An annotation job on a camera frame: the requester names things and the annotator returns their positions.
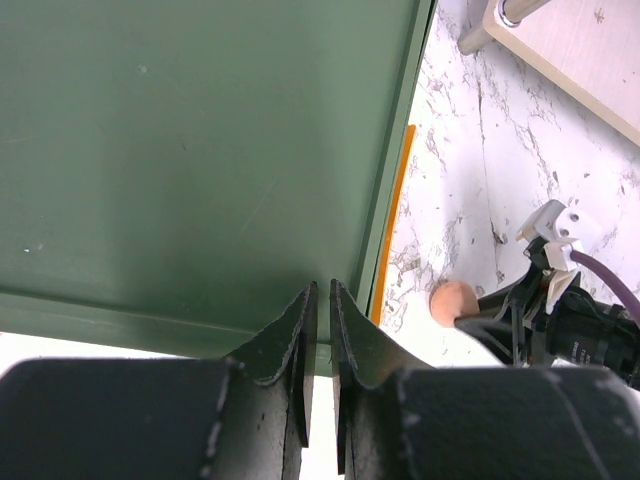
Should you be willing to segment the yellow bottom drawer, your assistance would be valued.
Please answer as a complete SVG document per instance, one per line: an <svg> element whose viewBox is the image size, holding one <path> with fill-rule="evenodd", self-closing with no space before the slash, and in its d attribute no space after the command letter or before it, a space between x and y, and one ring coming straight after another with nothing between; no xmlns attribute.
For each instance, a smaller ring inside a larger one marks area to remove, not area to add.
<svg viewBox="0 0 640 480"><path fill-rule="evenodd" d="M384 317L384 300L385 289L388 280L388 271L390 265L391 247L393 244L393 235L395 231L396 222L399 216L399 208L401 203L401 194L403 190L406 171L411 159L412 148L415 141L417 127L415 124L409 124L407 126L404 138L404 146L402 155L398 165L398 171L394 183L394 189L392 192L391 202L389 206L389 216L385 227L385 233L383 236L383 242L378 258L378 270L377 278L375 282L375 289L373 291L372 301L370 302L369 313L370 320L376 325L380 326Z"/></svg>

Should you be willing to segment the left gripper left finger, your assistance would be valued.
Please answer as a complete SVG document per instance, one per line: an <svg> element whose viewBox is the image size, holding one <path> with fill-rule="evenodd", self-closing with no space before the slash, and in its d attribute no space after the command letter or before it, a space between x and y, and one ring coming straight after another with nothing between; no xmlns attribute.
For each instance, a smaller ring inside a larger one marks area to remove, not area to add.
<svg viewBox="0 0 640 480"><path fill-rule="evenodd" d="M297 479L309 446L318 286L225 358L201 479Z"/></svg>

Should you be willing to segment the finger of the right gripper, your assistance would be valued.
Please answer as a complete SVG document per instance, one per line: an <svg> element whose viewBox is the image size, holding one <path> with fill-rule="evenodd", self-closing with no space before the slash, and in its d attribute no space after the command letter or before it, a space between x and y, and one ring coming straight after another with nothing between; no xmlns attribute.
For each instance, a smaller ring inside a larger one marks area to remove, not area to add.
<svg viewBox="0 0 640 480"><path fill-rule="evenodd" d="M530 297L528 287L521 283L513 283L478 300L478 311L466 313L459 319L486 318L494 320L511 320L516 310L521 310Z"/></svg>
<svg viewBox="0 0 640 480"><path fill-rule="evenodd" d="M454 327L479 342L502 364L518 364L517 344L513 340L513 329L508 321L490 317L464 317L457 318Z"/></svg>

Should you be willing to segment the orange powder puff front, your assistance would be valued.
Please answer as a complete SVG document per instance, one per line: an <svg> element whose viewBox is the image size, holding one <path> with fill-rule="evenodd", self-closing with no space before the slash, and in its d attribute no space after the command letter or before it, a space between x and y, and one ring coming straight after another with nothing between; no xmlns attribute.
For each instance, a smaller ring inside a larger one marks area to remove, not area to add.
<svg viewBox="0 0 640 480"><path fill-rule="evenodd" d="M431 294L429 310L433 320L445 328L453 328L455 320L479 313L475 291L462 281L448 281Z"/></svg>

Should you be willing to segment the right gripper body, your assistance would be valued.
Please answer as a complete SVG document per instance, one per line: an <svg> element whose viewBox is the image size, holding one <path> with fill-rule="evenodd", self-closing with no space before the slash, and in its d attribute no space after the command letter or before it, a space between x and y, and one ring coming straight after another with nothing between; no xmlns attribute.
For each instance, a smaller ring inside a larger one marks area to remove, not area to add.
<svg viewBox="0 0 640 480"><path fill-rule="evenodd" d="M519 362L603 367L628 387L639 388L639 298L604 264L580 253L568 240L535 239L525 249L530 261L517 283L530 297L508 321ZM620 302L604 304L581 287L584 267Z"/></svg>

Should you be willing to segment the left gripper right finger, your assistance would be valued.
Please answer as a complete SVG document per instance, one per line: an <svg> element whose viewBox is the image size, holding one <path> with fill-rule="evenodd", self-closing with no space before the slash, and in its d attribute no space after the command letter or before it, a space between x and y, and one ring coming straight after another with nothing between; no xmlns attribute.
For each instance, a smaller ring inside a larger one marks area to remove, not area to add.
<svg viewBox="0 0 640 480"><path fill-rule="evenodd" d="M361 313L347 288L330 284L331 364L337 465L347 479L428 479L426 435L434 369Z"/></svg>

